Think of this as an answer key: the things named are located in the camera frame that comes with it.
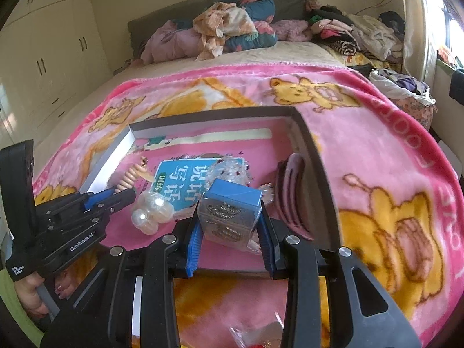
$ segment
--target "floral pillow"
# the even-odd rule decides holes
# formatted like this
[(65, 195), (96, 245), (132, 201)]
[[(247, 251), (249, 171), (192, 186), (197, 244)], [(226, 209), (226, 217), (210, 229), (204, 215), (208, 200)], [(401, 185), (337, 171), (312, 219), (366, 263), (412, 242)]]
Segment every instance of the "floral pillow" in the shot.
[(266, 21), (254, 22), (257, 33), (231, 37), (226, 40), (224, 49), (229, 52), (252, 50), (254, 48), (272, 47), (277, 43), (277, 35)]

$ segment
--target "hand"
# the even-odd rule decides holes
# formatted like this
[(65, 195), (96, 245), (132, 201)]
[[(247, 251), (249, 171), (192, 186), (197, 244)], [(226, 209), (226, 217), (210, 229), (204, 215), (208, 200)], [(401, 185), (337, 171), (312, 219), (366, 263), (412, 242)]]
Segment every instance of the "hand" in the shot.
[(48, 308), (40, 299), (36, 287), (43, 284), (45, 279), (41, 278), (37, 272), (14, 283), (18, 299), (23, 308), (29, 314), (38, 318), (43, 318), (48, 314)]
[(59, 295), (61, 300), (68, 298), (71, 294), (74, 293), (74, 290), (76, 290), (77, 286), (77, 279), (73, 271), (68, 271), (65, 269), (55, 279), (55, 294)]

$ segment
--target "plastic bag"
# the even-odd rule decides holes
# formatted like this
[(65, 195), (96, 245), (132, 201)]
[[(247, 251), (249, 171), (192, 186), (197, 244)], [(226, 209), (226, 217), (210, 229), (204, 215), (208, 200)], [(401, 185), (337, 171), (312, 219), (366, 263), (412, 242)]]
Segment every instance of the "plastic bag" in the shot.
[(416, 119), (427, 131), (430, 129), (437, 107), (435, 99), (430, 95), (429, 87), (418, 95), (380, 75), (378, 70), (373, 70), (370, 73), (369, 80), (401, 111)]
[(423, 94), (417, 95), (405, 88), (398, 86), (392, 80), (379, 75), (379, 70), (377, 69), (370, 73), (369, 80), (388, 99), (406, 99), (413, 97), (417, 101), (420, 101), (424, 106), (432, 106), (435, 104), (435, 99), (430, 96), (430, 88), (427, 88)]
[(284, 323), (277, 312), (274, 315), (275, 321), (259, 329), (229, 328), (237, 346), (239, 348), (279, 348)]

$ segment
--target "green sleeve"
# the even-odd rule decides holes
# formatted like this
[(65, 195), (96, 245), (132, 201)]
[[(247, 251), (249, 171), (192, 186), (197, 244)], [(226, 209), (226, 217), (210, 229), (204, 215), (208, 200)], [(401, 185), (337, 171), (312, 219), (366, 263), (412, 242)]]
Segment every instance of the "green sleeve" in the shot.
[(40, 346), (40, 341), (43, 337), (43, 332), (29, 319), (24, 311), (18, 296), (14, 289), (13, 281), (10, 275), (3, 269), (0, 271), (0, 296), (11, 316), (15, 319), (18, 326), (23, 330), (26, 336), (35, 346)]

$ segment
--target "clothing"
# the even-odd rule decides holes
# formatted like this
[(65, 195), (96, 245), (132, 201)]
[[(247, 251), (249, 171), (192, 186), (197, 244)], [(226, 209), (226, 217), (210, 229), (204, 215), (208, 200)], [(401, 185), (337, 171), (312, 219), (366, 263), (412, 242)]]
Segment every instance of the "clothing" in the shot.
[(342, 21), (346, 23), (348, 26), (353, 25), (353, 21), (348, 16), (343, 16), (342, 14), (333, 13), (331, 11), (325, 11), (321, 9), (312, 9), (311, 11), (306, 13), (306, 19), (309, 20), (313, 16), (320, 16), (323, 19), (336, 19), (338, 21)]
[(329, 19), (323, 19), (311, 26), (311, 32), (313, 34), (319, 34), (324, 29), (333, 30), (344, 34), (350, 34), (351, 30), (353, 30), (352, 27), (336, 19), (332, 21)]
[(312, 16), (309, 20), (308, 20), (308, 23), (309, 25), (314, 25), (317, 21), (321, 21), (323, 20), (324, 18), (322, 18), (321, 16)]
[(327, 40), (315, 39), (315, 42), (324, 44), (327, 47), (330, 47), (333, 50), (345, 56), (354, 56), (357, 51), (356, 45), (350, 41), (344, 41), (344, 40), (327, 41)]
[(464, 68), (454, 71), (449, 91), (449, 96), (464, 106)]
[(333, 5), (321, 6), (321, 10), (332, 12), (335, 14), (340, 14), (341, 16), (343, 15), (343, 12), (341, 10), (338, 10), (337, 7)]
[(306, 11), (311, 11), (312, 9), (321, 9), (321, 3), (318, 0), (306, 1)]
[(313, 35), (307, 30), (308, 26), (308, 22), (296, 19), (284, 19), (271, 25), (280, 41), (297, 42), (311, 41)]
[(156, 30), (145, 45), (140, 58), (145, 65), (183, 57), (197, 57), (201, 34), (194, 29), (178, 29), (173, 21), (166, 22)]
[(425, 94), (429, 89), (429, 86), (425, 82), (420, 82), (412, 76), (402, 75), (401, 73), (397, 73), (393, 70), (379, 69), (378, 74), (388, 78), (390, 81), (393, 81), (400, 88), (409, 90), (417, 95)]
[(258, 34), (248, 13), (234, 3), (215, 3), (193, 20), (201, 34), (197, 60), (214, 59), (222, 54), (229, 37)]
[(336, 31), (333, 31), (331, 29), (324, 29), (321, 31), (321, 39), (327, 39), (330, 37), (340, 37), (340, 34)]
[(393, 29), (395, 34), (405, 33), (406, 22), (401, 16), (394, 11), (386, 11), (379, 16), (379, 20), (390, 29)]
[(31, 321), (19, 302), (13, 280), (6, 269), (0, 271), (0, 295), (3, 303), (14, 318), (21, 330), (26, 334), (29, 340), (37, 347), (43, 337), (43, 332)]
[(398, 39), (382, 22), (370, 16), (347, 15), (353, 22), (351, 34), (357, 40), (361, 50), (366, 50), (379, 60), (386, 60)]

